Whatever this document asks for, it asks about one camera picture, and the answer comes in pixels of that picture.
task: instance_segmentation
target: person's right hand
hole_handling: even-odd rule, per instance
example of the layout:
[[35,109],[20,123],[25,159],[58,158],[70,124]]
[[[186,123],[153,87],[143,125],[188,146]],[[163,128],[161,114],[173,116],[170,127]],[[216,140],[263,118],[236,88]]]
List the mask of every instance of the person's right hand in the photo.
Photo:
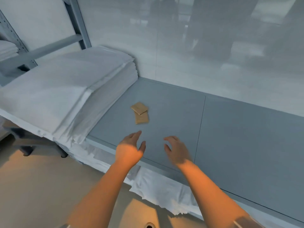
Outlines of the person's right hand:
[[172,149],[165,144],[165,152],[168,155],[169,160],[176,165],[178,168],[181,168],[183,164],[187,161],[192,162],[189,151],[185,144],[179,140],[177,136],[169,136],[164,138],[165,141],[168,141]]

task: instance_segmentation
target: floor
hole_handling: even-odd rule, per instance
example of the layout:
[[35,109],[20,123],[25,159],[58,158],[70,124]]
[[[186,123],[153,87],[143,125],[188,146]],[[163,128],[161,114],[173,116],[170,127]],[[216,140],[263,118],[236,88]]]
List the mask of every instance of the floor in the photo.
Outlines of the floor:
[[[103,173],[55,150],[36,149],[24,157],[12,146],[14,139],[0,142],[0,227],[54,228],[66,221],[69,212]],[[206,227],[191,215],[173,216],[166,209],[142,200],[123,184],[109,224],[110,228]]]

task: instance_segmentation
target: hand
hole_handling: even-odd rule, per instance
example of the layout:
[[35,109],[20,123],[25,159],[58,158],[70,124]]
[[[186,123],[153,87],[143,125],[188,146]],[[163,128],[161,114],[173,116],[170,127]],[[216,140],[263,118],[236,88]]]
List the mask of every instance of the hand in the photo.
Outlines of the hand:
[[116,163],[130,170],[142,158],[146,149],[146,141],[143,141],[137,150],[137,141],[140,135],[141,131],[129,134],[118,144],[115,154]]
[[171,150],[170,147],[165,144],[165,152],[173,165],[176,165],[180,169],[187,161],[192,162],[187,147],[177,136],[169,136],[164,138],[164,140],[172,145]]

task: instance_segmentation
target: finger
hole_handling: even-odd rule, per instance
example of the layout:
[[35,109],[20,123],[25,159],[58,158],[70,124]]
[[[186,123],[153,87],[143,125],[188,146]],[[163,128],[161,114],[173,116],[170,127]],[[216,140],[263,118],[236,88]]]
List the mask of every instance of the finger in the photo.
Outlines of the finger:
[[171,149],[167,144],[164,144],[165,152],[169,156],[171,154]]
[[172,136],[176,141],[179,141],[179,138],[177,136]]
[[126,138],[132,138],[134,134],[135,134],[135,133],[131,133],[131,134],[125,136],[124,139],[126,139]]
[[141,151],[142,153],[145,152],[146,150],[146,141],[143,141],[138,149],[139,151]]
[[141,130],[138,131],[138,132],[136,132],[136,133],[133,135],[132,140],[135,141],[135,142],[137,142],[140,135],[141,135]]
[[166,138],[164,138],[164,140],[168,141],[171,145],[176,143],[176,140],[172,136],[166,137]]

